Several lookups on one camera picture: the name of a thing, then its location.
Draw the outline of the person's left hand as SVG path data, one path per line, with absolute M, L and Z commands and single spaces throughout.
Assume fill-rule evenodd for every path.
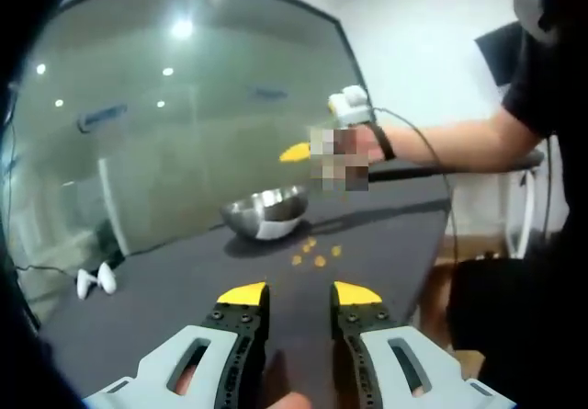
M 276 402 L 275 407 L 279 409 L 311 409 L 311 402 L 300 393 L 290 392 Z

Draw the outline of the person's right hand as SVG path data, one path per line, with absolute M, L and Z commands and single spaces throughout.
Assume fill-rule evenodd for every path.
M 368 132 L 371 135 L 369 151 L 367 152 L 368 160 L 372 165 L 383 162 L 385 160 L 385 155 L 380 147 L 379 138 L 372 129 L 369 129 Z

